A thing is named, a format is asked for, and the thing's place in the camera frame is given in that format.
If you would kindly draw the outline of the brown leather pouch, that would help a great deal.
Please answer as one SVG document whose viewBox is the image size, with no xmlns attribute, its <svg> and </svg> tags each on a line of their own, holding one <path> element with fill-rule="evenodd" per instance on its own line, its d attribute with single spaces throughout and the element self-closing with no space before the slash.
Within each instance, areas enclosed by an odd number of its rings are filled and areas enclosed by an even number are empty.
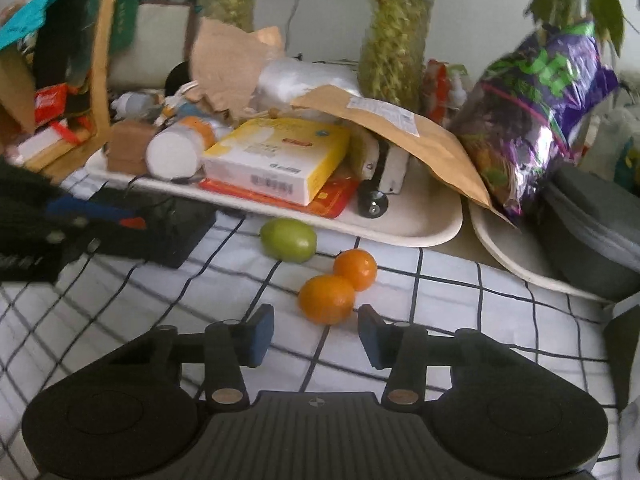
<svg viewBox="0 0 640 480">
<path fill-rule="evenodd" d="M 157 128 L 152 124 L 133 119 L 125 119 L 112 125 L 106 155 L 107 169 L 135 177 L 146 174 L 146 149 L 156 132 Z"/>
</svg>

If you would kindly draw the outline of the small tangerine front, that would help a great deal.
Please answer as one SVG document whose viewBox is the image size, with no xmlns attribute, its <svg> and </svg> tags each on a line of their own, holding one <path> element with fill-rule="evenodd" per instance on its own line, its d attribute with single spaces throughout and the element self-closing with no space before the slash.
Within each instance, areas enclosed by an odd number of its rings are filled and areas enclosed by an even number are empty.
<svg viewBox="0 0 640 480">
<path fill-rule="evenodd" d="M 309 321 L 336 325 L 352 314 L 356 292 L 341 276 L 318 275 L 303 284 L 297 296 L 299 309 Z"/>
</svg>

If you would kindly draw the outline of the brown padded envelope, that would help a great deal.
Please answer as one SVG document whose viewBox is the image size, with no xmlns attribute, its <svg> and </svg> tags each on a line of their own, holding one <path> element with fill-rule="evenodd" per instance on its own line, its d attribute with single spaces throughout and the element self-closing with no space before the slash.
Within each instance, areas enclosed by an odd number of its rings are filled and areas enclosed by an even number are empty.
<svg viewBox="0 0 640 480">
<path fill-rule="evenodd" d="M 424 162 L 438 180 L 471 202 L 500 219 L 506 218 L 492 204 L 483 179 L 457 137 L 431 120 L 387 102 L 353 96 L 334 86 L 311 90 L 291 105 L 346 119 L 373 131 Z"/>
</svg>

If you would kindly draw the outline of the grey zip case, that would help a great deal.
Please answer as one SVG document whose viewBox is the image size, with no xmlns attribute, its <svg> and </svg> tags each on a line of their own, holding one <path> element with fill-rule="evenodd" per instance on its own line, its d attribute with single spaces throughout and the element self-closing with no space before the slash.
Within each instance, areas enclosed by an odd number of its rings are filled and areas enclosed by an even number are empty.
<svg viewBox="0 0 640 480">
<path fill-rule="evenodd" d="M 537 233 L 571 285 L 620 301 L 639 291 L 639 199 L 570 164 L 538 195 Z"/>
</svg>

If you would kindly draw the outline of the wooden chair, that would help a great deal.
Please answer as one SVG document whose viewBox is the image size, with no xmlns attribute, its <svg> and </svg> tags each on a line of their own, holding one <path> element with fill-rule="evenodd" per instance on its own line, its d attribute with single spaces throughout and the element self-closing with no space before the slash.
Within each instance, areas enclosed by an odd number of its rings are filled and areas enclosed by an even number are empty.
<svg viewBox="0 0 640 480">
<path fill-rule="evenodd" d="M 58 0 L 32 0 L 10 6 L 1 22 L 1 157 L 56 182 L 63 181 L 111 137 L 107 96 L 107 66 L 116 0 L 100 0 L 89 20 L 91 67 L 78 84 L 66 84 L 65 75 L 44 88 L 65 89 L 68 98 L 88 98 L 78 112 L 36 117 L 38 99 L 32 66 L 20 42 L 52 18 L 47 14 Z"/>
</svg>

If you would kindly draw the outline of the cow-print cloth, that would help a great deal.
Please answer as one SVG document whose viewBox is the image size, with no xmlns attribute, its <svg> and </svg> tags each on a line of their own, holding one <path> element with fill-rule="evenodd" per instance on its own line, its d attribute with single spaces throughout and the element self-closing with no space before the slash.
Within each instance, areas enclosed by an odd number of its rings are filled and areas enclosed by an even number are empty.
<svg viewBox="0 0 640 480">
<path fill-rule="evenodd" d="M 616 306 L 604 329 L 615 393 L 620 478 L 639 478 L 639 305 Z"/>
</svg>

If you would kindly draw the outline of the white cylinder bottle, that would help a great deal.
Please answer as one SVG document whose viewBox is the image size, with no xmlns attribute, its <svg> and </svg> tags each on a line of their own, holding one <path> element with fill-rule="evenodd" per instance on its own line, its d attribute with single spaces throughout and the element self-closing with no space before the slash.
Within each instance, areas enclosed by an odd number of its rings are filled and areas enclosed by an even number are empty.
<svg viewBox="0 0 640 480">
<path fill-rule="evenodd" d="M 148 173 L 160 180 L 194 177 L 202 156 L 216 142 L 215 128 L 203 118 L 188 116 L 153 136 L 146 147 Z"/>
</svg>

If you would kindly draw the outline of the small tangerine back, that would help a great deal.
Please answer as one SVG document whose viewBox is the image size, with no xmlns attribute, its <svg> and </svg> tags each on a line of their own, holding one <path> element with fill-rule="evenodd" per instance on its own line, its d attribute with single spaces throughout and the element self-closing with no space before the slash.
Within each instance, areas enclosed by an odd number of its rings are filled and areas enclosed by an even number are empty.
<svg viewBox="0 0 640 480">
<path fill-rule="evenodd" d="M 352 284 L 356 292 L 370 288 L 378 276 L 375 258 L 360 248 L 341 252 L 334 260 L 333 273 Z"/>
</svg>

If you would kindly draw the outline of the yellow white box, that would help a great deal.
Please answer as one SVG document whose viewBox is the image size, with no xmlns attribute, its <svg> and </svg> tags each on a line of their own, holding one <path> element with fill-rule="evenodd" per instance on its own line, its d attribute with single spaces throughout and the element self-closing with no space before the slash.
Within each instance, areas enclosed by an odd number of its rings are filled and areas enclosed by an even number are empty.
<svg viewBox="0 0 640 480">
<path fill-rule="evenodd" d="M 298 118 L 244 122 L 203 154 L 210 180 L 307 206 L 345 158 L 350 130 Z"/>
</svg>

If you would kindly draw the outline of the checkered white tablecloth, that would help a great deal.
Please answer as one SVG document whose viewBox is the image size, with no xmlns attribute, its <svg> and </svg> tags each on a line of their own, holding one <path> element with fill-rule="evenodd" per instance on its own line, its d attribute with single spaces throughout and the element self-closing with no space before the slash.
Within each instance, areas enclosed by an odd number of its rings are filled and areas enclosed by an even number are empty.
<svg viewBox="0 0 640 480">
<path fill-rule="evenodd" d="M 620 426 L 597 301 L 530 284 L 472 252 L 461 233 L 453 248 L 401 248 L 322 231 L 303 264 L 273 260 L 258 240 L 262 218 L 221 214 L 176 270 L 88 255 L 52 284 L 1 289 L 1 474 L 33 479 L 38 471 L 21 435 L 30 400 L 43 388 L 160 323 L 183 333 L 217 320 L 237 320 L 264 302 L 276 330 L 264 364 L 245 374 L 262 390 L 381 392 L 384 375 L 370 367 L 354 321 L 309 322 L 297 294 L 330 272 L 335 257 L 362 248 L 378 263 L 374 285 L 358 296 L 391 321 L 416 322 L 437 335 L 476 328 L 590 393 L 608 418 L 608 438 L 594 466 L 599 479 L 638 474 L 639 442 Z"/>
</svg>

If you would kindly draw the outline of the purple snack bag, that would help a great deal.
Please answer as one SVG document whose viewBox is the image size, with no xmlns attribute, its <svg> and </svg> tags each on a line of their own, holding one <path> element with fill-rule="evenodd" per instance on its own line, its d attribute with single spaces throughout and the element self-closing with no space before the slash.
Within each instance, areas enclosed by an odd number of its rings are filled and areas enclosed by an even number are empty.
<svg viewBox="0 0 640 480">
<path fill-rule="evenodd" d="M 516 220 L 554 168 L 575 160 L 582 120 L 617 86 L 591 18 L 544 25 L 486 68 L 449 129 L 494 207 Z"/>
</svg>

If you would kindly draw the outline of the middle glass plant vase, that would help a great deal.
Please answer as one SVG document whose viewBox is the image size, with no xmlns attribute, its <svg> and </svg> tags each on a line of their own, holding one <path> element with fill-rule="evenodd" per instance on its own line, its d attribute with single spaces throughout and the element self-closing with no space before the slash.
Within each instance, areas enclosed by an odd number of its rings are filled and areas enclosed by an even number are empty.
<svg viewBox="0 0 640 480">
<path fill-rule="evenodd" d="M 435 0 L 370 0 L 372 16 L 358 64 L 363 96 L 415 112 Z"/>
</svg>

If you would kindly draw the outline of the green lime by tray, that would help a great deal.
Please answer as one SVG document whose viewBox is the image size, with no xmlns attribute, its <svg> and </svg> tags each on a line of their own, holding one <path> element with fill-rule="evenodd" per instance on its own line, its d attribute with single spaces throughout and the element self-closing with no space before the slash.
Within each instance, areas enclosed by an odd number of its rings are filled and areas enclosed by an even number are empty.
<svg viewBox="0 0 640 480">
<path fill-rule="evenodd" d="M 317 250 L 316 232 L 299 220 L 269 220 L 260 229 L 259 236 L 265 254 L 284 262 L 304 263 Z"/>
</svg>

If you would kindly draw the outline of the small tangerine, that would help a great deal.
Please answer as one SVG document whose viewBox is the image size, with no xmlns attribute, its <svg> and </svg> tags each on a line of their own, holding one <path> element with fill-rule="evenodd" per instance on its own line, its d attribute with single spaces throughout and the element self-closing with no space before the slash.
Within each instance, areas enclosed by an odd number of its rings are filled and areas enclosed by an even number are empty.
<svg viewBox="0 0 640 480">
<path fill-rule="evenodd" d="M 341 252 L 334 260 L 333 273 L 352 284 L 356 292 L 370 288 L 378 276 L 375 258 L 360 248 Z"/>
<path fill-rule="evenodd" d="M 341 276 L 318 275 L 303 284 L 297 296 L 299 309 L 309 321 L 336 325 L 352 314 L 356 292 Z"/>
</svg>

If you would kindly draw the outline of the torn brown paper bag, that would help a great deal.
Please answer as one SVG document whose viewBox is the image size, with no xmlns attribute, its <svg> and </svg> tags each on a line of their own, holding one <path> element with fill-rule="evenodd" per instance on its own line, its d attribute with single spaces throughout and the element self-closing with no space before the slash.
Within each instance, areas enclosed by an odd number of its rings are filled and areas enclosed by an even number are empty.
<svg viewBox="0 0 640 480">
<path fill-rule="evenodd" d="M 190 75 L 198 83 L 198 95 L 214 112 L 228 112 L 233 120 L 244 119 L 250 116 L 250 101 L 262 70 L 284 55 L 284 42 L 276 26 L 244 32 L 201 18 L 190 56 Z"/>
</svg>

